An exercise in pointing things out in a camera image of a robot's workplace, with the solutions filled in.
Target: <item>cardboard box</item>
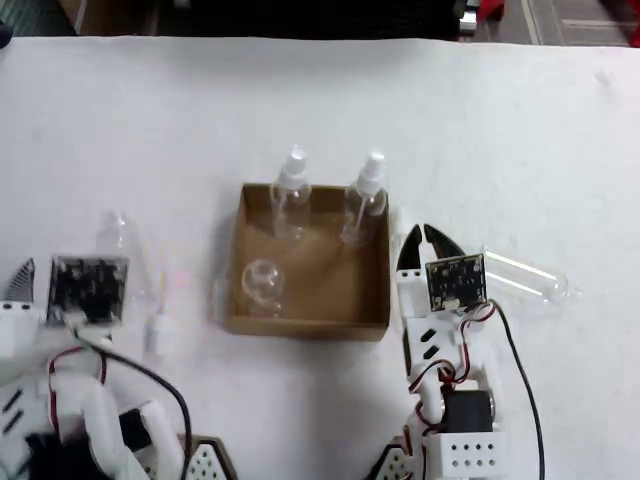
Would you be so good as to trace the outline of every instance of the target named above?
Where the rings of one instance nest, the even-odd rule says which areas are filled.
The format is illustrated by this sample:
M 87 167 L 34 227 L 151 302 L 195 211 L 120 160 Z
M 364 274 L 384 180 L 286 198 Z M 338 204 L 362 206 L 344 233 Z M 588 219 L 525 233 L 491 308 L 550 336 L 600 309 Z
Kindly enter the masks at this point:
M 378 341 L 389 325 L 389 215 L 373 244 L 340 240 L 344 188 L 313 186 L 311 226 L 298 242 L 273 236 L 269 186 L 242 189 L 231 276 L 230 331 L 312 339 Z M 258 258 L 284 273 L 282 314 L 252 317 L 242 290 L 242 272 Z

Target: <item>white tablecloth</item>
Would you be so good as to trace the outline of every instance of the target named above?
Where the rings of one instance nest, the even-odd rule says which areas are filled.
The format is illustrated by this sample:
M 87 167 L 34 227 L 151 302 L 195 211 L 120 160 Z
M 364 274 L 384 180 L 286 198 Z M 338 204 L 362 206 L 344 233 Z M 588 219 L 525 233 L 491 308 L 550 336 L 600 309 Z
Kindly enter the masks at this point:
M 179 329 L 157 368 L 195 432 L 220 436 L 243 479 L 361 478 L 415 402 L 397 319 L 379 344 L 313 343 L 233 336 L 208 305 L 243 181 L 272 179 L 298 143 L 314 183 L 346 184 L 375 147 L 393 205 L 581 288 L 552 316 L 510 312 L 548 478 L 629 478 L 639 86 L 640 52 L 614 48 L 14 39 L 0 52 L 0 271 L 34 256 L 44 305 L 51 254 L 90 251 L 99 212 L 129 212 L 168 257 Z M 537 478 L 529 404 L 495 328 L 511 478 Z M 123 403 L 161 395 L 180 425 L 146 380 L 110 379 Z

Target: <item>spray bottle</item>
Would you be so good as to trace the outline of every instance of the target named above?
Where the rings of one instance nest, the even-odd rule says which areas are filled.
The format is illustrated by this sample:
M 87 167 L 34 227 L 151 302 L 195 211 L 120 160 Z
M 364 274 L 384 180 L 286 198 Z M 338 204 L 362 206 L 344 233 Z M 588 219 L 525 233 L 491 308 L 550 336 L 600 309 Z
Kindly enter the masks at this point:
M 276 237 L 299 240 L 309 226 L 311 207 L 307 155 L 303 150 L 293 148 L 270 193 Z
M 371 243 L 387 206 L 383 188 L 384 155 L 372 152 L 358 179 L 345 192 L 342 241 L 348 245 Z

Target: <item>spray nozzle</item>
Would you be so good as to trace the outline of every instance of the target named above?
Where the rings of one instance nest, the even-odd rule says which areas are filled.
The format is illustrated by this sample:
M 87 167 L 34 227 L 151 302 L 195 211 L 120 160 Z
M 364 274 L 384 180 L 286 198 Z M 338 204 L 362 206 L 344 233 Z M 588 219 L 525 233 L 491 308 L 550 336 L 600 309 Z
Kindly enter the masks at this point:
M 384 155 L 378 152 L 371 152 L 367 163 L 365 163 L 358 176 L 358 190 L 373 197 L 382 188 L 384 180 Z
M 280 170 L 278 184 L 288 190 L 297 190 L 305 183 L 307 183 L 307 154 L 295 146 Z

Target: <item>circuit board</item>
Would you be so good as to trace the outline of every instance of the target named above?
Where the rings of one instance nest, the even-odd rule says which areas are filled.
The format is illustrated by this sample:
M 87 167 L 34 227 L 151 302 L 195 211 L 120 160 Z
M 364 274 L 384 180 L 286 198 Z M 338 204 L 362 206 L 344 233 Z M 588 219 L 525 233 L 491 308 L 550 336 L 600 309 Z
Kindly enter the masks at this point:
M 432 312 L 457 310 L 486 302 L 484 255 L 430 262 L 426 270 Z
M 79 311 L 89 325 L 120 322 L 128 268 L 124 257 L 54 257 L 47 325 L 64 325 L 66 313 Z

